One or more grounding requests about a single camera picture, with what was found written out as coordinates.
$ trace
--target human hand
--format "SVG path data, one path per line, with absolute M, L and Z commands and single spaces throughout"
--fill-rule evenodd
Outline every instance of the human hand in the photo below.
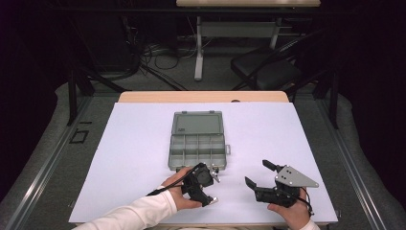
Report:
M 300 198 L 306 200 L 305 189 L 301 189 Z M 299 199 L 289 208 L 270 203 L 268 209 L 281 215 L 292 230 L 298 230 L 310 221 L 307 205 Z
M 192 169 L 191 167 L 185 167 L 185 168 L 181 169 L 178 173 L 174 174 L 173 176 L 171 176 L 167 180 L 165 180 L 164 183 L 162 183 L 162 186 L 167 187 L 171 183 L 180 179 L 191 169 Z M 172 195 L 173 200 L 175 201 L 177 210 L 179 211 L 182 209 L 192 209 L 192 208 L 201 207 L 202 203 L 191 200 L 191 199 L 186 199 L 183 197 L 182 189 L 180 188 L 181 185 L 182 185 L 182 181 L 180 181 L 178 184 L 176 184 L 175 187 L 172 187 L 169 189 L 169 192 Z

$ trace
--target dark background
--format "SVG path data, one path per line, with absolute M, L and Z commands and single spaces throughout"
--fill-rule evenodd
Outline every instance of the dark background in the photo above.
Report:
M 49 1 L 62 6 L 114 7 L 115 1 Z M 137 1 L 138 7 L 175 7 L 174 1 Z M 401 1 L 322 1 L 324 10 L 357 12 L 357 17 L 319 19 L 334 33 L 329 63 L 339 70 L 340 93 L 352 103 L 360 144 L 387 189 L 406 207 L 406 20 Z M 128 71 L 137 49 L 126 44 L 118 16 L 74 22 L 51 16 L 35 1 L 0 6 L 0 198 L 7 194 L 48 125 L 55 90 L 77 64 L 97 71 Z M 170 16 L 136 17 L 138 41 L 155 39 L 176 47 L 183 21 Z

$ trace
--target gray plastic organizer box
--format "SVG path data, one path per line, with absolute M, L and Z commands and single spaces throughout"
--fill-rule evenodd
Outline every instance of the gray plastic organizer box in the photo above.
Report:
M 173 116 L 169 168 L 205 163 L 224 170 L 227 165 L 221 111 L 182 111 Z

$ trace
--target finger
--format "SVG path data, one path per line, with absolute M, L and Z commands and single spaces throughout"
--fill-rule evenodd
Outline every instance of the finger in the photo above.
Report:
M 277 213 L 279 215 L 281 215 L 286 209 L 286 208 L 284 208 L 278 204 L 274 204 L 274 203 L 268 204 L 267 208 L 268 208 L 268 210 L 274 211 L 275 213 Z
M 300 191 L 299 197 L 302 198 L 302 199 L 304 199 L 304 200 L 306 200 L 306 195 L 307 195 L 306 189 L 305 189 L 305 187 L 302 187 L 302 188 L 301 188 L 301 191 Z
M 180 179 L 182 176 L 184 176 L 188 171 L 190 171 L 192 168 L 191 167 L 185 167 L 182 168 L 179 172 L 173 174 L 171 177 L 168 177 L 164 183 L 162 183 L 163 186 L 168 186 L 169 184 L 173 183 L 174 181 Z
M 186 207 L 187 209 L 200 208 L 201 206 L 202 206 L 202 203 L 201 203 L 201 202 L 198 202 L 198 201 L 195 201 L 195 200 L 191 200 L 191 199 L 189 199 L 189 200 L 186 199 L 185 207 Z

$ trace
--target metal rail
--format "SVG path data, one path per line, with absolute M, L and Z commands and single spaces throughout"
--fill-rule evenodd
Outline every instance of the metal rail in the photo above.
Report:
M 63 131 L 53 153 L 48 157 L 48 159 L 36 175 L 33 184 L 24 195 L 24 198 L 18 205 L 16 211 L 7 224 L 6 230 L 23 229 L 25 221 L 30 216 L 30 213 L 34 209 L 34 206 L 36 205 L 48 181 L 50 180 L 59 159 L 62 157 L 64 147 L 68 143 L 69 137 L 72 136 L 72 134 L 75 132 L 80 118 L 83 116 L 91 101 L 92 97 L 83 98 L 83 101 L 79 105 L 77 119 L 70 126 L 67 126 Z
M 365 185 L 364 181 L 362 180 L 362 176 L 360 172 L 357 170 L 357 167 L 352 159 L 351 153 L 349 149 L 346 146 L 345 141 L 343 140 L 343 137 L 341 136 L 341 133 L 339 130 L 334 128 L 334 126 L 331 124 L 330 119 L 328 117 L 328 108 L 327 108 L 327 103 L 322 100 L 317 100 L 317 105 L 319 106 L 320 110 L 322 111 L 321 114 L 323 116 L 323 119 L 325 120 L 326 126 L 328 128 L 328 131 L 330 132 L 331 137 L 334 139 L 336 142 L 338 148 L 340 149 L 341 153 L 341 160 L 343 162 L 344 168 L 346 168 L 347 174 L 350 178 L 350 182 L 352 184 L 352 187 L 354 188 L 358 199 L 361 203 L 362 208 L 364 209 L 364 212 L 367 216 L 368 221 L 370 222 L 370 225 L 372 229 L 380 230 L 380 229 L 387 229 L 385 226 L 384 221 L 382 220 L 382 217 L 380 216 L 378 210 L 376 209 L 376 206 L 372 200 L 371 194 L 368 191 L 367 186 Z

